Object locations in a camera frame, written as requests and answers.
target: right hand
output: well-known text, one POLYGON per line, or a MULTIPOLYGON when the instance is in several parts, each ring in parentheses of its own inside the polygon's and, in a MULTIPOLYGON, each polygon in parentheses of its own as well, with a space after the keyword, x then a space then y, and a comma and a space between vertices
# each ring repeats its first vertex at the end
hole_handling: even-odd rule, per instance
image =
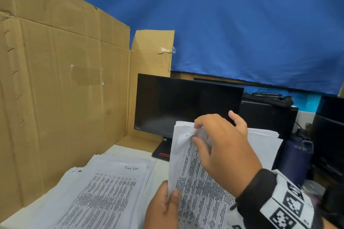
POLYGON ((197 146, 206 172, 226 191, 239 197, 262 165, 247 140, 247 124, 230 111, 234 127, 218 114, 207 114, 195 119, 195 128, 204 127, 211 141, 208 145, 199 137, 191 138, 197 146))

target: white desk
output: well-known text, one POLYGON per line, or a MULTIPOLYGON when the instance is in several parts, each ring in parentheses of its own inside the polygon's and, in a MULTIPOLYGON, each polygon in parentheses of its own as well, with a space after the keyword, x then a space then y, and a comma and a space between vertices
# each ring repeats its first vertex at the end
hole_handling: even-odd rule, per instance
MULTIPOLYGON (((152 158, 152 153, 130 149, 122 146, 114 145, 112 146, 107 153, 112 155, 126 155, 126 156, 137 156, 137 157, 146 157, 152 158)), ((169 162, 157 159, 153 171, 148 179, 146 188, 144 189, 144 194, 142 197, 141 205, 139 207, 138 219, 139 225, 144 220, 145 210, 147 206, 154 196, 155 192, 157 191, 160 184, 168 179, 168 170, 169 170, 169 162)), ((51 191, 46 193, 45 195, 41 196, 32 204, 28 205, 27 207, 22 208, 11 217, 7 218, 5 221, 0 223, 1 229, 27 229, 29 224, 32 222, 34 217, 36 216, 38 209, 43 205, 46 200, 48 199, 51 191)))

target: cardboard flap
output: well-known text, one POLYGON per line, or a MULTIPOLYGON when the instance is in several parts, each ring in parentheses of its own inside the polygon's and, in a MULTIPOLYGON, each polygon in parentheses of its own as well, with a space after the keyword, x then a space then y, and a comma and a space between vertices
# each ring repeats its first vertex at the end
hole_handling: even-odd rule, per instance
POLYGON ((174 30, 137 30, 132 50, 171 53, 174 30))

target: navy water bottle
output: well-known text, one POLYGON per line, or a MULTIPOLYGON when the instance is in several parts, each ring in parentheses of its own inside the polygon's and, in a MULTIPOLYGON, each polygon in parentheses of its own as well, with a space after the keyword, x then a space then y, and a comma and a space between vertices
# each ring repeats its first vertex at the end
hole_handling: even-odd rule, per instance
POLYGON ((285 142, 277 169, 295 185, 302 187, 311 167, 313 152, 314 146, 307 137, 307 131, 298 129, 285 142))

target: black wristband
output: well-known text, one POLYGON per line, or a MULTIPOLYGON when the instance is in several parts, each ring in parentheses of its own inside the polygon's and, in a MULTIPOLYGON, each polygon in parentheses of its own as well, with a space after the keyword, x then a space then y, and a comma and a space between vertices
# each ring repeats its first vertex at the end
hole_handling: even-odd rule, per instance
POLYGON ((276 185, 276 175, 267 169, 261 169, 236 199, 238 212, 243 217, 246 229, 275 228, 260 209, 272 196, 276 185))

